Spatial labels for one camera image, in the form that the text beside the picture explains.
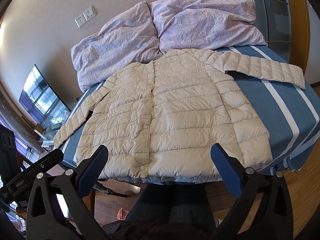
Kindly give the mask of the beige quilted down jacket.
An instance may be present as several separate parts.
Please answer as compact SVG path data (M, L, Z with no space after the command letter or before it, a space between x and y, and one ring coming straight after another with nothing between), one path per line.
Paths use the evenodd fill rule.
M217 143L245 167L262 167L272 160L269 133L231 71L305 88L302 69L291 64L175 49L111 75L60 128L54 145L82 128L74 160L106 146L101 178L216 180L210 149Z

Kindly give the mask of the blue white striped bed sheet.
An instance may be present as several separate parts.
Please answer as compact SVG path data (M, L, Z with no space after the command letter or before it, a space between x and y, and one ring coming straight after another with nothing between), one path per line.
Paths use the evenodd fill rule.
M282 57L265 46L235 46L219 48L218 52L233 51L239 54L285 62ZM245 74L231 72L252 107L261 118L270 133L270 145L273 160L263 168L254 168L265 174L273 175L276 171L299 171L306 163L317 140L319 139L319 97L311 86L301 89L290 83L264 81ZM64 153L61 166L65 169L76 168L73 161L85 123L76 130L71 138L60 146ZM131 183L168 184L206 183L220 181L219 177L126 179L119 181Z

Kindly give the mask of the flat screen television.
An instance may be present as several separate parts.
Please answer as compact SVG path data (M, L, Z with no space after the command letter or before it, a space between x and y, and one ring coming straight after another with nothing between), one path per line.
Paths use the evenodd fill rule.
M64 124L71 113L36 65L28 74L18 101L42 128Z

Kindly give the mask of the lilac floral duvet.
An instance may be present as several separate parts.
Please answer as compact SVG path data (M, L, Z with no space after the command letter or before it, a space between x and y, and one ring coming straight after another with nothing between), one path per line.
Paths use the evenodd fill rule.
M171 49L266 44L254 25L254 0L139 2L71 48L81 91L128 64L148 63Z

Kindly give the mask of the wooden framed glass door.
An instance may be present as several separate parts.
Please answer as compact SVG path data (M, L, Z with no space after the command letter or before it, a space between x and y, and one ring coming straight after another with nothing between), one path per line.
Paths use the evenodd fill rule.
M310 20L306 0L255 0L255 26L268 47L305 72L310 48Z

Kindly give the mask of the white wall socket plate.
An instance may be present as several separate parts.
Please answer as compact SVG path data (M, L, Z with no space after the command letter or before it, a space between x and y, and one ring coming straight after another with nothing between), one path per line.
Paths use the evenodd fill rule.
M76 19L75 19L76 25L81 28L87 20L85 19L85 16L83 14L80 14Z

